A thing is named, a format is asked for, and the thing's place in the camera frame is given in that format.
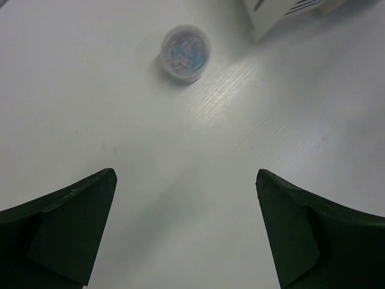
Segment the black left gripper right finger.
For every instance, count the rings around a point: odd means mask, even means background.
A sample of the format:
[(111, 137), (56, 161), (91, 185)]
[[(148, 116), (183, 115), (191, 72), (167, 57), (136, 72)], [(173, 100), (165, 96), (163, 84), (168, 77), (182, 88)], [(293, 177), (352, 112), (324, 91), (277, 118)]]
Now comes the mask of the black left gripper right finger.
[(384, 288), (384, 217), (265, 169), (256, 190), (281, 288)]

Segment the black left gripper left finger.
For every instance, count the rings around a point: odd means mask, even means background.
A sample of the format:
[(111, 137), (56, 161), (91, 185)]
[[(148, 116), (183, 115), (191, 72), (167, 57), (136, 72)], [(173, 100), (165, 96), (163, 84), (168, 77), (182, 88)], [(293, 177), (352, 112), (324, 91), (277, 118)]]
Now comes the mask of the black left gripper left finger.
[(106, 168), (1, 211), (1, 288), (86, 287), (116, 185)]

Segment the clear jar of paperclips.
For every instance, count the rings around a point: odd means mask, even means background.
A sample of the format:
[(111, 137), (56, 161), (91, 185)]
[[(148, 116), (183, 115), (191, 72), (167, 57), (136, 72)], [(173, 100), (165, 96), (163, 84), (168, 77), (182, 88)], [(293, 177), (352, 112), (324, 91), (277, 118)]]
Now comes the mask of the clear jar of paperclips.
[(178, 25), (165, 34), (159, 60), (162, 68), (172, 78), (192, 84), (202, 77), (210, 56), (210, 41), (200, 28)]

